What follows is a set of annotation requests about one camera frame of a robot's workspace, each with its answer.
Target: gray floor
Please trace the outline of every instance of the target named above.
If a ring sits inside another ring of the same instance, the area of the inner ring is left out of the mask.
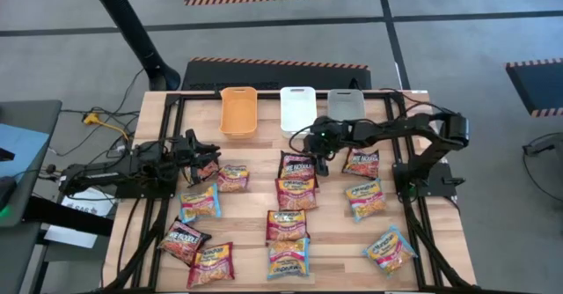
[[[146,25],[383,14],[379,0],[209,7],[188,7],[183,0],[130,1]],[[563,0],[390,0],[390,6],[395,16],[412,16],[555,11],[563,10]],[[0,31],[98,26],[113,26],[98,0],[0,0]],[[544,133],[561,131],[561,120],[530,118],[503,63],[561,57],[563,18],[410,22],[396,27],[411,87],[429,90],[434,102],[462,112],[472,123],[471,145],[452,153],[449,161],[455,174],[467,179],[458,189],[459,204],[479,284],[489,289],[559,293],[563,287],[563,205],[533,187],[523,170],[521,145]],[[150,36],[163,58],[181,73],[193,56],[366,63],[374,88],[398,87],[383,23]],[[65,108],[112,109],[139,69],[119,34],[2,37],[0,101],[61,99]],[[146,77],[140,76],[124,108],[139,108],[146,88]],[[62,114],[51,146],[65,152],[90,130],[79,116]],[[68,157],[49,153],[46,162],[60,167],[86,162],[115,137],[112,131],[101,130]],[[531,159],[530,165],[542,186],[563,197],[559,164],[553,155]],[[56,187],[40,183],[35,191],[50,197]],[[103,255],[98,260],[75,259],[50,267],[43,292],[68,293],[97,286]]]

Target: plastic bin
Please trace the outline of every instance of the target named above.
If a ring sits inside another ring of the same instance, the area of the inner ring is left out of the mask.
[[[221,127],[229,139],[248,139],[258,127],[258,93],[252,87],[227,87],[221,91]]]
[[[317,119],[317,94],[311,87],[283,87],[280,90],[281,132],[286,138],[310,126]],[[304,138],[309,130],[296,138]]]
[[[354,120],[366,117],[363,92],[337,89],[328,92],[328,116],[334,120]]]

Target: gray desk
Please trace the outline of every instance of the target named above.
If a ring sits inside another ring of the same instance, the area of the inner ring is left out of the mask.
[[[17,101],[0,103],[0,123],[53,134],[61,110],[61,101]],[[41,168],[47,143],[30,168]],[[26,274],[41,223],[21,223],[37,173],[27,173],[10,199],[10,215],[0,218],[0,288],[2,293],[18,293]]]

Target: wooden table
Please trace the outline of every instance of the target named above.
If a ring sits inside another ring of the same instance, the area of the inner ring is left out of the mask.
[[[429,101],[425,92],[409,92],[409,96],[422,101]],[[135,142],[142,143],[158,139],[158,132],[165,106],[164,92],[147,92],[144,96],[141,115],[135,134]],[[409,114],[429,112],[430,107],[416,107]],[[171,120],[175,116],[172,110]],[[318,115],[326,114],[326,101],[318,100]],[[362,249],[377,240],[391,224],[406,233],[406,220],[402,205],[395,195],[391,175],[394,162],[391,141],[382,141],[374,145],[379,149],[379,174],[383,191],[387,199],[387,210],[373,217],[355,223],[343,190],[347,187],[366,182],[366,180],[340,173],[346,159],[346,151],[340,152],[329,162],[329,177],[318,177],[318,208],[307,212],[307,227],[311,235],[311,275],[309,277],[283,277],[267,281],[267,249],[264,247],[266,235],[266,214],[269,209],[278,209],[274,178],[277,176],[280,162],[280,150],[290,151],[288,140],[280,131],[280,101],[258,101],[258,131],[253,139],[230,141],[219,132],[221,101],[189,100],[186,102],[182,134],[186,129],[194,129],[203,143],[213,143],[221,147],[220,165],[247,165],[251,172],[246,194],[220,194],[221,218],[205,218],[197,221],[194,227],[210,233],[213,238],[206,246],[234,242],[234,267],[236,280],[219,281],[200,286],[190,291],[241,291],[241,290],[416,290],[416,278],[413,263],[407,263],[392,278],[386,275],[362,256]],[[366,115],[371,120],[386,121],[382,100],[366,99]],[[173,121],[169,135],[172,134]],[[415,150],[421,153],[429,141],[415,137]],[[406,147],[400,140],[403,158],[407,157]],[[180,177],[178,192],[186,190],[186,183]],[[123,231],[134,201],[125,200],[119,204],[113,234],[104,265],[104,280],[111,282],[116,276],[116,264]],[[441,197],[427,198],[428,213],[434,230],[435,243],[443,255],[467,282],[475,283],[470,256],[465,243],[464,231],[457,210]],[[122,268],[137,248],[143,220],[145,201],[137,207],[122,258]],[[156,202],[153,219],[159,204]],[[167,226],[179,214],[179,202],[175,198],[170,203]],[[426,280],[432,283],[429,260],[426,250],[420,243]],[[153,246],[147,252],[141,286],[149,280],[150,259]],[[169,254],[161,257],[157,291],[187,291],[188,267]]]

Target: gray tray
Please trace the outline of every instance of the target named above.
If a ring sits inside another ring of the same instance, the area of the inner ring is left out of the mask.
[[[328,92],[328,116],[334,120],[354,120],[366,117],[363,92],[338,89]]]

